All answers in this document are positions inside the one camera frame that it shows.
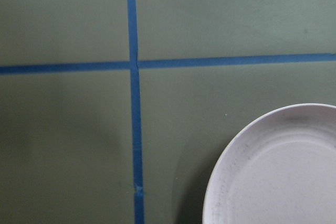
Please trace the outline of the pink plate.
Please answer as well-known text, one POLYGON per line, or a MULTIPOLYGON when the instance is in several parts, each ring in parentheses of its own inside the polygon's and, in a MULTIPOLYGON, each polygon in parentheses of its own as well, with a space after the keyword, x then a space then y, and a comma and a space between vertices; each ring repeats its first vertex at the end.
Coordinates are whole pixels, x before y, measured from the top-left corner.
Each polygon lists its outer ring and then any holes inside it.
POLYGON ((225 147, 211 173, 203 223, 335 223, 335 106, 264 114, 225 147))

